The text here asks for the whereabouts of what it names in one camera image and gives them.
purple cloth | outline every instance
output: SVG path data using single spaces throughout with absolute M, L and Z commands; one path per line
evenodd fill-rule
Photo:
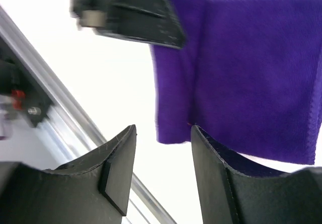
M 197 124 L 232 150 L 314 164 L 322 0 L 172 0 L 188 42 L 154 46 L 161 143 Z

black robotic arm part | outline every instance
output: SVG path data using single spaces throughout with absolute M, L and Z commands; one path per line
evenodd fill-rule
M 185 43 L 169 0 L 71 0 L 70 10 L 98 35 L 177 49 Z
M 284 173 L 228 149 L 198 126 L 192 154 L 204 224 L 322 223 L 322 168 Z
M 121 224 L 135 148 L 132 125 L 56 170 L 0 162 L 0 223 Z

screw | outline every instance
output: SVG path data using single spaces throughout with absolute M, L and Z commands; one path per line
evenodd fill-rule
M 41 110 L 39 107 L 31 107 L 28 109 L 28 113 L 30 115 L 40 115 L 41 114 Z

aluminum rail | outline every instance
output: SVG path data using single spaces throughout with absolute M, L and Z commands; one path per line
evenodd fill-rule
M 4 39 L 24 67 L 46 91 L 54 103 L 55 113 L 75 134 L 76 138 L 74 139 L 79 140 L 78 147 L 81 146 L 83 151 L 75 149 L 78 148 L 77 146 L 70 148 L 68 143 L 65 146 L 66 149 L 70 148 L 71 158 L 78 158 L 84 154 L 84 150 L 89 152 L 105 143 L 105 138 L 86 112 L 1 6 L 0 37 Z M 176 224 L 134 173 L 131 188 L 155 215 L 160 224 Z

